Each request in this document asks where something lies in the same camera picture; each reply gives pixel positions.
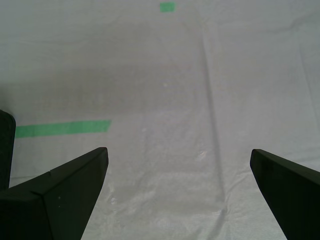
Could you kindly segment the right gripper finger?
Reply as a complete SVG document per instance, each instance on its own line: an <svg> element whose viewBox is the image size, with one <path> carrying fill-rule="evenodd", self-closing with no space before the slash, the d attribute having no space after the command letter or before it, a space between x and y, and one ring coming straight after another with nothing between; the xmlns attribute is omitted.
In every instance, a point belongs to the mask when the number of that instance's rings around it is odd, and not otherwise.
<svg viewBox="0 0 320 240"><path fill-rule="evenodd" d="M102 190L108 150L99 147L0 193L2 240L79 240Z"/></svg>
<svg viewBox="0 0 320 240"><path fill-rule="evenodd" d="M320 173L262 149L253 149L255 181L288 240L320 238Z"/></svg>

